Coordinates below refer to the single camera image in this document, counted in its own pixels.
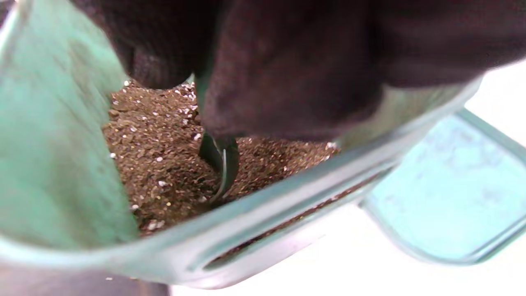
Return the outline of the person's right hand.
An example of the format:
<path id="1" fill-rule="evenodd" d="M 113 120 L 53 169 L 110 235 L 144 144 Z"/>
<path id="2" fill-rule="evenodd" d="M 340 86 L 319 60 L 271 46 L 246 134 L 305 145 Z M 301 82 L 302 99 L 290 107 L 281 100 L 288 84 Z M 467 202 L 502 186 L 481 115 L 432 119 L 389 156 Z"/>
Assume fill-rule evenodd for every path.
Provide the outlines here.
<path id="1" fill-rule="evenodd" d="M 126 73 L 202 83 L 215 137 L 330 141 L 387 90 L 456 90 L 525 58 L 524 0 L 74 0 Z"/>

